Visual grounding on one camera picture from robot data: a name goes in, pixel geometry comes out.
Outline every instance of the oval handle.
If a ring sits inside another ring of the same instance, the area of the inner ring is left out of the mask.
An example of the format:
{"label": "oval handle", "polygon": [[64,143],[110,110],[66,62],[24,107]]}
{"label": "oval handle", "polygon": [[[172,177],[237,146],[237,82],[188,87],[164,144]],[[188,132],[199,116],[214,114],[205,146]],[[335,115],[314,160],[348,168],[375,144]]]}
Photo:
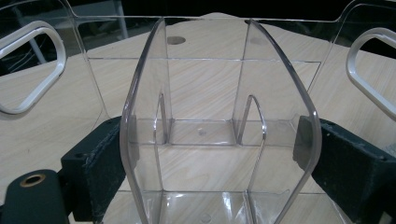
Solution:
{"label": "oval handle", "polygon": [[66,65],[64,42],[55,29],[44,21],[33,21],[2,38],[0,40],[0,59],[41,34],[47,34],[55,46],[57,56],[55,69],[17,107],[8,108],[0,104],[0,111],[3,113],[16,115],[27,111],[44,95],[64,71]]}
{"label": "oval handle", "polygon": [[361,34],[349,49],[346,58],[346,72],[352,83],[363,92],[388,117],[396,121],[396,107],[361,78],[356,70],[356,56],[359,49],[370,39],[377,38],[396,49],[396,33],[386,28],[374,28]]}

